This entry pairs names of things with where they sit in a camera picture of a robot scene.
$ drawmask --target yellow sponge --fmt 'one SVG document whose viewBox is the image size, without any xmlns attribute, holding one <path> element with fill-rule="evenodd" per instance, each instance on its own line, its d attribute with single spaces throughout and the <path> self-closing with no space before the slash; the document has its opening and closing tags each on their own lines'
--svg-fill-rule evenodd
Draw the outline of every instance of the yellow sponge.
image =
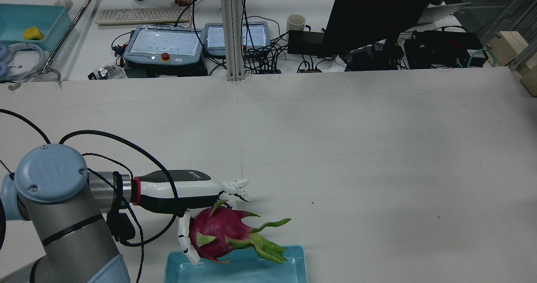
<svg viewBox="0 0 537 283">
<path fill-rule="evenodd" d="M 27 40 L 43 40 L 44 39 L 44 35 L 36 26 L 30 27 L 29 29 L 25 30 L 23 36 Z"/>
</svg>

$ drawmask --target wooden block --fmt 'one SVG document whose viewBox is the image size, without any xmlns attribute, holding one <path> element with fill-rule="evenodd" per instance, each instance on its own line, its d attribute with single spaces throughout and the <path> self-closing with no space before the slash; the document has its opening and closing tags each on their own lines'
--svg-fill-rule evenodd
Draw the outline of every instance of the wooden block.
<svg viewBox="0 0 537 283">
<path fill-rule="evenodd" d="M 520 80 L 522 85 L 531 93 L 531 95 L 537 98 L 537 66 L 534 66 Z"/>
<path fill-rule="evenodd" d="M 496 66 L 507 65 L 528 47 L 528 42 L 522 38 L 518 31 L 500 31 L 498 35 L 489 44 L 489 50 L 494 52 L 496 56 Z M 493 63 L 491 55 L 489 55 L 489 62 Z"/>
<path fill-rule="evenodd" d="M 535 68 L 537 66 L 537 54 L 535 56 L 532 56 L 525 64 L 523 64 L 520 69 L 518 69 L 518 73 L 520 75 L 524 76 L 526 73 L 528 73 L 531 69 Z"/>
</svg>

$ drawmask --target white table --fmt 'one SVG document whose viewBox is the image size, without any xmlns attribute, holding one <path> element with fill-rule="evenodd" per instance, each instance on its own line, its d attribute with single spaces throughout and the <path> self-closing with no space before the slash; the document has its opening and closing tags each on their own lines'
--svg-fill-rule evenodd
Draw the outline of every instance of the white table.
<svg viewBox="0 0 537 283">
<path fill-rule="evenodd" d="M 533 283 L 537 278 L 537 106 L 508 68 L 160 78 L 0 86 L 0 108 L 53 142 L 119 134 L 170 169 L 249 178 L 253 226 L 305 247 L 310 283 Z M 16 168 L 42 139 L 0 116 L 0 158 Z M 80 152 L 155 167 L 95 136 Z M 88 158 L 96 170 L 117 170 Z M 136 208 L 146 235 L 167 216 Z M 171 229 L 146 247 L 142 282 L 161 282 Z M 131 278 L 139 252 L 119 246 Z M 0 277 L 43 254 L 29 222 L 9 222 Z"/>
<path fill-rule="evenodd" d="M 2 0 L 3 3 L 28 3 L 28 4 L 54 4 L 57 0 Z M 70 11 L 73 18 L 85 0 L 73 0 L 75 5 Z M 306 23 L 311 25 L 312 31 L 320 31 L 326 27 L 332 4 L 334 0 L 247 0 L 248 16 L 261 16 L 274 19 L 280 24 L 280 30 L 285 32 L 287 17 L 290 14 L 298 13 L 306 18 Z M 114 63 L 116 57 L 111 50 L 111 42 L 117 36 L 127 33 L 136 28 L 136 25 L 126 26 L 98 26 L 94 24 L 95 15 L 102 9 L 114 8 L 168 8 L 173 6 L 173 0 L 94 0 L 78 23 L 75 33 L 71 36 L 70 42 L 60 54 L 54 66 L 60 69 L 63 80 L 87 80 L 88 74 L 95 69 Z M 220 0 L 200 0 L 196 4 L 194 17 L 196 28 L 203 29 L 206 23 L 222 22 L 220 12 Z M 259 18 L 251 18 L 251 21 L 263 21 Z M 277 25 L 272 21 L 267 21 L 272 38 L 276 38 L 278 33 Z M 416 30 L 423 31 L 435 29 L 441 26 L 458 25 L 459 22 L 454 16 L 448 16 L 434 24 L 421 25 Z M 399 44 L 403 44 L 404 39 L 409 35 L 402 35 Z M 117 41 L 115 45 L 128 41 L 125 35 Z M 299 55 L 280 55 L 278 67 L 284 73 L 295 73 L 302 61 Z M 207 61 L 209 71 L 215 66 Z M 336 62 L 323 62 L 319 65 L 322 71 L 343 71 L 345 64 L 339 60 Z M 226 71 L 217 69 L 215 75 L 225 75 Z"/>
</svg>

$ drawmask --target blue plastic bin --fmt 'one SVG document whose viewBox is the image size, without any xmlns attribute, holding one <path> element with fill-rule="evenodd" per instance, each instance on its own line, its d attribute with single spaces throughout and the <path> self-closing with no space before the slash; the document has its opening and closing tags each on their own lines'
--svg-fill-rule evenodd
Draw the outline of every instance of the blue plastic bin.
<svg viewBox="0 0 537 283">
<path fill-rule="evenodd" d="M 0 44 L 26 42 L 51 52 L 69 29 L 71 18 L 64 6 L 0 4 Z M 24 31 L 37 26 L 44 40 L 26 40 Z"/>
<path fill-rule="evenodd" d="M 167 259 L 164 283 L 307 283 L 304 249 L 286 245 L 287 262 L 276 264 L 259 258 L 253 248 L 235 250 L 217 264 L 202 259 L 193 265 L 182 251 L 171 252 Z"/>
</svg>

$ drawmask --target pink fruit skin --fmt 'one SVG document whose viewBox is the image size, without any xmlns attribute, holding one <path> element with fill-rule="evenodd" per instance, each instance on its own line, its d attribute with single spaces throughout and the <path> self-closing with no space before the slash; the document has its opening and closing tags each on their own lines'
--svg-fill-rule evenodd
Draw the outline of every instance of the pink fruit skin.
<svg viewBox="0 0 537 283">
<path fill-rule="evenodd" d="M 248 212 L 218 207 L 211 215 L 211 209 L 201 211 L 190 224 L 190 240 L 194 249 L 201 258 L 215 261 L 216 258 L 232 252 L 232 248 L 226 242 L 226 237 L 238 240 L 247 240 L 248 234 L 253 228 L 243 224 L 241 219 L 249 216 Z M 216 239 L 211 243 L 198 247 L 196 235 L 214 236 Z"/>
</svg>

